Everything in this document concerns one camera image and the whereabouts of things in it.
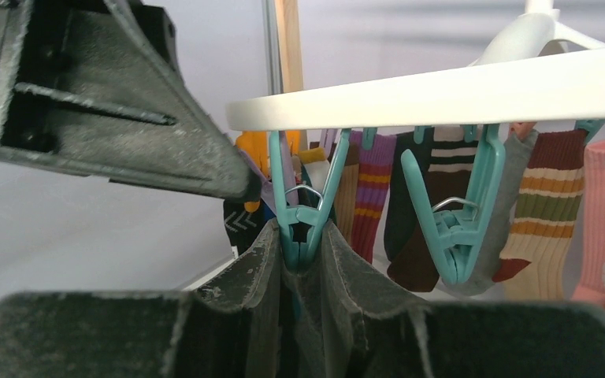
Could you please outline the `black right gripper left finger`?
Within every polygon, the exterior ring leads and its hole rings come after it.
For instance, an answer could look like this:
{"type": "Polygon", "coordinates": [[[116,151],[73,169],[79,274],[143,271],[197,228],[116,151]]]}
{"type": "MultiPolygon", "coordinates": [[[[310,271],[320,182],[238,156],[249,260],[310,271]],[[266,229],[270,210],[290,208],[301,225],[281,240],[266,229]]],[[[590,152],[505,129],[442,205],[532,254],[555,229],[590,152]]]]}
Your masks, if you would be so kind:
{"type": "Polygon", "coordinates": [[[193,291],[21,292],[0,301],[0,377],[273,377],[279,230],[193,291]]]}

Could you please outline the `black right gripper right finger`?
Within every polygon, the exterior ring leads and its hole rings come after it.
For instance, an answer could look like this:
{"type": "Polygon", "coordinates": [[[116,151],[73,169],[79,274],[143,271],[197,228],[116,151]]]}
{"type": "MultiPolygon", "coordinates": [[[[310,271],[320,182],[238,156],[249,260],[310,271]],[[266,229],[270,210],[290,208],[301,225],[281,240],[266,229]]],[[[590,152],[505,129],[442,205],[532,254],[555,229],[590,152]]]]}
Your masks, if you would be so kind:
{"type": "Polygon", "coordinates": [[[333,223],[316,262],[328,377],[605,377],[605,311],[571,302],[427,301],[333,223]]]}

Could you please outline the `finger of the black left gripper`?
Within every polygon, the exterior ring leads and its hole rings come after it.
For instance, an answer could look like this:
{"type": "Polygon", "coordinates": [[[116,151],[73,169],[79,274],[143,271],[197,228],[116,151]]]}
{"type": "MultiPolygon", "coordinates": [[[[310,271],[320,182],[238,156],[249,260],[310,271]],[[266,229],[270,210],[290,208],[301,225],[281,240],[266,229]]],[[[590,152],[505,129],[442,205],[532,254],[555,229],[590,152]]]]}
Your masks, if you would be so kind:
{"type": "Polygon", "coordinates": [[[262,188],[141,1],[0,1],[0,161],[235,202],[262,188]]]}

